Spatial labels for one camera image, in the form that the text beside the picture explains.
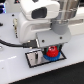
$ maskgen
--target red object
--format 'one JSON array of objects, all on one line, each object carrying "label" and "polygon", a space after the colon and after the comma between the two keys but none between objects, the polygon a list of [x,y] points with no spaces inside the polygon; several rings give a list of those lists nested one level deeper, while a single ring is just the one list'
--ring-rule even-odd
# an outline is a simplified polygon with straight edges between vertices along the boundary
[{"label": "red object", "polygon": [[47,56],[49,57],[56,57],[58,55],[59,51],[57,50],[56,46],[51,46],[48,49]]},{"label": "red object", "polygon": [[18,1],[16,1],[18,3]]}]

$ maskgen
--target black cable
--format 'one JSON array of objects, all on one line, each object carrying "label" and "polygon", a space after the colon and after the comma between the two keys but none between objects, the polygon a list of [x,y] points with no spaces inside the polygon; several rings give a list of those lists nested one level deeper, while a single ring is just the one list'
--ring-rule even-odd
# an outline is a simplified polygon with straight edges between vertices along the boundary
[{"label": "black cable", "polygon": [[2,41],[1,39],[0,39],[0,43],[3,44],[3,45],[9,46],[9,47],[23,47],[23,45],[7,43],[5,41]]},{"label": "black cable", "polygon": [[4,3],[6,0],[0,0],[0,3]]},{"label": "black cable", "polygon": [[37,48],[36,40],[31,40],[30,42],[23,43],[22,45],[19,45],[19,44],[17,45],[17,44],[11,44],[11,43],[5,42],[0,39],[0,43],[9,47]]}]

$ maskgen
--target screw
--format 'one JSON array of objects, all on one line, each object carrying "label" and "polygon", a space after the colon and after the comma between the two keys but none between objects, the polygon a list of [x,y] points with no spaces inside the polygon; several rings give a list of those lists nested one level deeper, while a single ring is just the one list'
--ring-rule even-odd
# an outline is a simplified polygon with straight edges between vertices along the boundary
[{"label": "screw", "polygon": [[15,16],[14,14],[12,14],[12,16]]},{"label": "screw", "polygon": [[28,43],[29,43],[30,41],[28,41]]},{"label": "screw", "polygon": [[2,46],[0,46],[0,51],[2,51],[3,50],[3,47]]},{"label": "screw", "polygon": [[61,21],[59,21],[59,24],[61,24]]},{"label": "screw", "polygon": [[42,42],[44,43],[44,42],[45,42],[45,40],[42,40]]},{"label": "screw", "polygon": [[32,47],[30,47],[30,49],[32,49]]},{"label": "screw", "polygon": [[50,24],[50,27],[52,26],[52,23]]},{"label": "screw", "polygon": [[60,37],[60,39],[62,39],[62,37]]},{"label": "screw", "polygon": [[4,68],[2,68],[2,69],[4,69]]},{"label": "screw", "polygon": [[0,26],[3,26],[3,23],[0,23]]}]

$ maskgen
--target white table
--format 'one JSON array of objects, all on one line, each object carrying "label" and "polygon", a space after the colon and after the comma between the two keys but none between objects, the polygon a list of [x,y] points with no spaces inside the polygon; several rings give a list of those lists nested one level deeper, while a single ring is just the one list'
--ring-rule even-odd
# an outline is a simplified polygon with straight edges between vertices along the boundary
[{"label": "white table", "polygon": [[[13,18],[17,16],[18,14],[14,17],[12,14],[0,15],[0,22],[3,23],[3,27],[0,27],[0,39],[19,44],[13,29]],[[67,59],[34,68],[29,68],[25,57],[25,53],[30,49],[12,48],[2,44],[0,46],[3,47],[0,51],[0,84],[15,82],[84,61],[84,34],[73,36],[70,42],[64,45],[62,51]]]}]

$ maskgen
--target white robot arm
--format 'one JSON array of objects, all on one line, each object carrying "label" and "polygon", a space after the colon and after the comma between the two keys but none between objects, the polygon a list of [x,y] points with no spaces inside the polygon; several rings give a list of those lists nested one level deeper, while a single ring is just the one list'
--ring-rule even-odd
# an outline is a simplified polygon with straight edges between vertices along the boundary
[{"label": "white robot arm", "polygon": [[36,39],[36,33],[50,29],[50,19],[59,14],[60,4],[56,1],[21,0],[17,34],[19,41],[25,43]]}]

